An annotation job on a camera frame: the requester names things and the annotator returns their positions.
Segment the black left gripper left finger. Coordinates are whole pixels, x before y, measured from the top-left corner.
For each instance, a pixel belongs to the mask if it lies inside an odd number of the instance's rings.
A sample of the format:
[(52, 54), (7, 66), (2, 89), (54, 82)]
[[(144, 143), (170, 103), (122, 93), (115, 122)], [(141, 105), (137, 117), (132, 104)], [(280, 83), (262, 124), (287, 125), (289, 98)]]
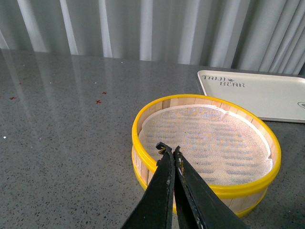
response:
[(123, 229), (170, 229), (172, 227), (175, 164), (172, 149), (159, 142), (162, 154), (157, 169), (137, 207)]

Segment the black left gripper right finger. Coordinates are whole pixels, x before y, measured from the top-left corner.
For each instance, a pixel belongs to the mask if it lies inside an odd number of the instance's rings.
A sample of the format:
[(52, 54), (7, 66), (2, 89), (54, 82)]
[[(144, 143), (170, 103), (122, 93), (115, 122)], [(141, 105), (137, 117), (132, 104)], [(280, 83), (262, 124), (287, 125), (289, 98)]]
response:
[(211, 190), (176, 147), (174, 196), (181, 229), (249, 228)]

